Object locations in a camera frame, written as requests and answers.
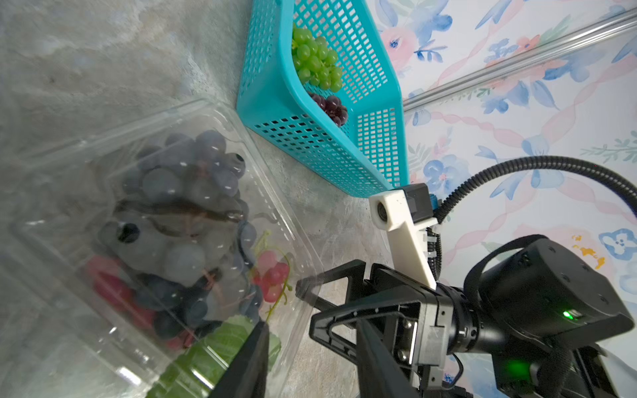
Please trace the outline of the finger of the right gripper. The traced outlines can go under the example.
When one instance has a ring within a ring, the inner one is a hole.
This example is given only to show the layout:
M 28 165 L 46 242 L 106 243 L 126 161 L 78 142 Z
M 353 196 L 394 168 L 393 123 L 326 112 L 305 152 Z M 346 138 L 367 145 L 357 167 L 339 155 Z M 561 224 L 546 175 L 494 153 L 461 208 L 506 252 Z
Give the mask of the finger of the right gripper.
M 376 293 L 317 313 L 310 338 L 359 368 L 421 368 L 423 295 Z
M 344 312 L 371 293 L 371 285 L 365 279 L 366 263 L 351 260 L 314 277 L 303 278 L 295 285 L 295 296 L 321 313 Z M 320 288 L 340 280 L 347 280 L 345 301 L 336 305 L 319 295 Z

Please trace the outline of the pink red grape bunch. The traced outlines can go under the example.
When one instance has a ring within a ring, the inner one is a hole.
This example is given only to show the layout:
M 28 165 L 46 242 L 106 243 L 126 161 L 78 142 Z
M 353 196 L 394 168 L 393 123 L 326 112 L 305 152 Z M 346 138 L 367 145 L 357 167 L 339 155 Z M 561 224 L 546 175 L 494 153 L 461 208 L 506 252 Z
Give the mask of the pink red grape bunch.
M 93 289 L 140 329 L 149 330 L 174 351 L 192 346 L 238 314 L 260 319 L 265 303 L 271 308 L 287 300 L 290 264 L 272 250 L 263 250 L 255 265 L 237 258 L 247 272 L 235 277 L 219 267 L 205 270 L 194 284 L 184 286 L 154 275 L 127 270 L 120 260 L 95 255 L 85 271 Z

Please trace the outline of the teal plastic basket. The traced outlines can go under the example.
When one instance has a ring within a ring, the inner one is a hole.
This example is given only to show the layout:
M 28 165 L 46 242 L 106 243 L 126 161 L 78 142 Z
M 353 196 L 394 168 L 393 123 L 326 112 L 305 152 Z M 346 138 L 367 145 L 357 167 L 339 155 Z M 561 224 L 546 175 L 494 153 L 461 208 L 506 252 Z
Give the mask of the teal plastic basket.
M 294 30 L 326 39 L 338 55 L 337 126 L 315 102 L 328 92 L 303 82 Z M 237 97 L 243 124 L 346 194 L 367 198 L 408 184 L 401 89 L 363 1 L 256 1 Z

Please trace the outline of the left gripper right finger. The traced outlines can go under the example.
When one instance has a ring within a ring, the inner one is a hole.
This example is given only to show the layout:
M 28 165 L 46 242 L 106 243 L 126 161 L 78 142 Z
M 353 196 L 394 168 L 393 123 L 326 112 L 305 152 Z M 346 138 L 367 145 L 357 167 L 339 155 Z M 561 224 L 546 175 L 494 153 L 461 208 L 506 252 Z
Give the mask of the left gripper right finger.
M 418 397 L 367 320 L 357 321 L 356 339 L 358 385 L 362 398 Z

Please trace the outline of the purple red grape bunch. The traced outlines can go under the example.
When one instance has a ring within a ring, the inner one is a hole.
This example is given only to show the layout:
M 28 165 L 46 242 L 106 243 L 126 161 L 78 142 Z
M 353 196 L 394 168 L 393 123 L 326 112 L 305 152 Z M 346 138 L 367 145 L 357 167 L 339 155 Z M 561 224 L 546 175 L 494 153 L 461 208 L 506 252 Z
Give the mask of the purple red grape bunch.
M 310 97 L 339 128 L 348 122 L 348 109 L 338 97 L 324 97 L 316 93 L 310 93 Z

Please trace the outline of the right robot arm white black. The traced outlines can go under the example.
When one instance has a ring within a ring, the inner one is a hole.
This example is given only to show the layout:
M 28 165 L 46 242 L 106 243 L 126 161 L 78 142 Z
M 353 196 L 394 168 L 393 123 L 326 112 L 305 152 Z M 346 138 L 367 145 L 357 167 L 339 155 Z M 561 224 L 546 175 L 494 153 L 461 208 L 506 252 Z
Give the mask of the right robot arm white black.
M 466 397 L 448 357 L 487 354 L 509 397 L 614 397 L 600 341 L 635 321 L 609 280 L 566 247 L 528 235 L 490 254 L 462 287 L 428 287 L 353 260 L 296 285 L 310 338 L 358 369 L 363 397 Z

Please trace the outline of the right aluminium corner post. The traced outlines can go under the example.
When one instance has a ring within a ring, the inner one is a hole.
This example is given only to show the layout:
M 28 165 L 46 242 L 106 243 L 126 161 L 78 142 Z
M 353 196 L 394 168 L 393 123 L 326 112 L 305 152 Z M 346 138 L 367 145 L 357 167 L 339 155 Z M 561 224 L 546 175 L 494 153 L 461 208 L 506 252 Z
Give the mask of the right aluminium corner post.
M 514 74 L 517 71 L 526 70 L 547 61 L 561 58 L 616 36 L 635 31 L 635 29 L 636 10 L 633 8 L 607 20 L 570 33 L 567 36 L 560 37 L 555 41 L 538 46 L 533 50 L 526 51 L 521 55 L 514 56 L 507 61 L 502 61 L 489 68 L 476 71 L 443 86 L 406 99 L 403 101 L 403 110 L 406 113 L 414 111 L 438 100 L 467 91 L 475 86 L 481 86 Z

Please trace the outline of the dark blue grape bunch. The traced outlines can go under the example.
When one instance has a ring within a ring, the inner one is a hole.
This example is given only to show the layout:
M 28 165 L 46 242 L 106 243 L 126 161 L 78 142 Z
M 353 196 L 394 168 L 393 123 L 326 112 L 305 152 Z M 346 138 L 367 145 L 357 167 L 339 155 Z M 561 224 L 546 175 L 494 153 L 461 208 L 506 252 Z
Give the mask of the dark blue grape bunch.
M 255 265 L 257 231 L 239 187 L 247 162 L 220 131 L 169 134 L 136 160 L 120 179 L 124 196 L 97 232 L 100 256 L 184 286 L 216 267 L 230 277 L 247 272 L 238 255 Z

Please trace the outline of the green grape leaf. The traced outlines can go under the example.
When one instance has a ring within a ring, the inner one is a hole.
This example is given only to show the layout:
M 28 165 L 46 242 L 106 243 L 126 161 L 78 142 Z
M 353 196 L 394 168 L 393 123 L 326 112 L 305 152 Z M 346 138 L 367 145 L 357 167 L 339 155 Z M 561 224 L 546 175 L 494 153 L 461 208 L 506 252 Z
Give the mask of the green grape leaf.
M 255 325 L 257 323 L 243 315 L 234 315 L 219 323 L 212 333 L 195 342 L 166 368 L 147 396 L 208 397 Z M 280 350 L 280 339 L 271 333 L 268 372 L 275 365 Z

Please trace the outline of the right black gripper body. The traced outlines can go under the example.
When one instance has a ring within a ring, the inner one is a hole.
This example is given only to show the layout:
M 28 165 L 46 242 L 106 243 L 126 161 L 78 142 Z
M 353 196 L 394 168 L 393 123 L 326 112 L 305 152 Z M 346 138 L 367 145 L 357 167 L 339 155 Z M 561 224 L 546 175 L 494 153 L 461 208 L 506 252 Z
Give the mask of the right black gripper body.
M 437 285 L 434 290 L 384 265 L 372 266 L 372 293 L 388 291 L 403 302 L 394 314 L 373 324 L 383 331 L 383 344 L 419 393 L 466 393 L 459 386 L 464 366 L 445 377 L 446 358 L 459 353 L 491 353 L 493 320 L 472 305 L 463 290 Z

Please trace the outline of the small green grape bunch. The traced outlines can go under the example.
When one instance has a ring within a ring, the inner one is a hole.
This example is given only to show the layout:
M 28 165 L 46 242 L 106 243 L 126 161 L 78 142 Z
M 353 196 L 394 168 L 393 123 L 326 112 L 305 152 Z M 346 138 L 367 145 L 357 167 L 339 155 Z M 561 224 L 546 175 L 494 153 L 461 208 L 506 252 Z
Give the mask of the small green grape bunch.
M 291 55 L 300 82 L 323 91 L 339 92 L 343 88 L 343 70 L 339 55 L 324 36 L 308 28 L 293 28 Z

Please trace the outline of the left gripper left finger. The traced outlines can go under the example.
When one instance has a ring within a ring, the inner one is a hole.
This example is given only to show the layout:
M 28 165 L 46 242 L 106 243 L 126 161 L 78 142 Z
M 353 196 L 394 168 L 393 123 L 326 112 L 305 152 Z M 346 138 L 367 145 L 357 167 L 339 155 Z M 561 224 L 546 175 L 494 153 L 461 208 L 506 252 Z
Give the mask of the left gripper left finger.
M 246 342 L 208 395 L 208 398 L 264 398 L 266 393 L 270 330 L 255 325 Z

